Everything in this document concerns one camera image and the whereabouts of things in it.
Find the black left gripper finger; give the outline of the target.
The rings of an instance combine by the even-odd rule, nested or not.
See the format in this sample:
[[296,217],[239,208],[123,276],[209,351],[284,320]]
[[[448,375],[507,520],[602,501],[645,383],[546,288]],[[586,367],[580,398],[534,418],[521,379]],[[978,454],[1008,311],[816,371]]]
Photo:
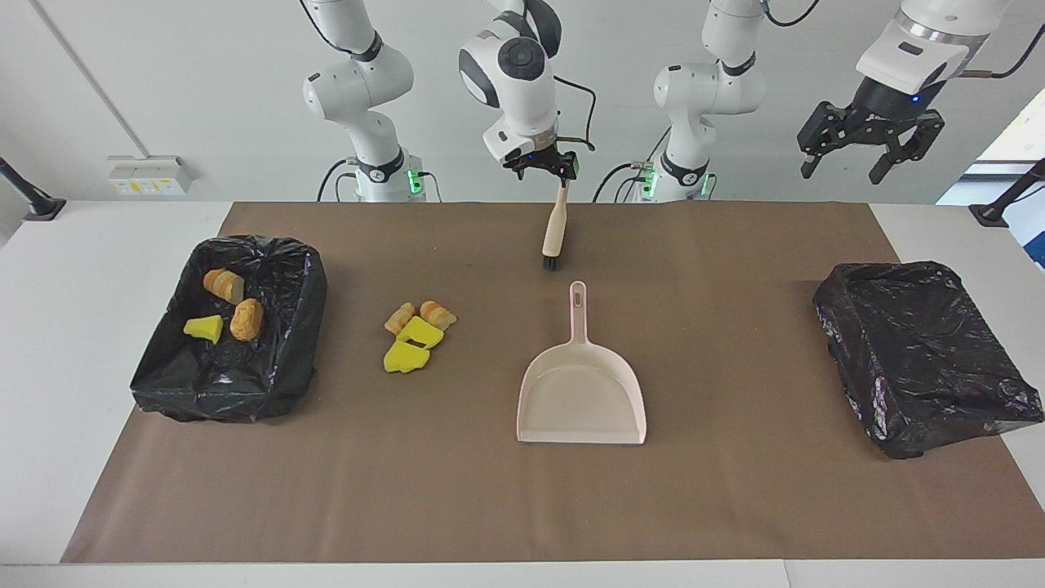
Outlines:
[[943,116],[936,110],[928,110],[910,122],[870,120],[870,141],[874,145],[884,145],[886,149],[872,167],[869,172],[872,184],[880,184],[896,165],[923,159],[944,130],[944,125]]
[[856,131],[859,130],[860,110],[855,105],[816,105],[798,132],[798,147],[805,155],[800,165],[802,178],[811,178],[825,155],[855,144]]

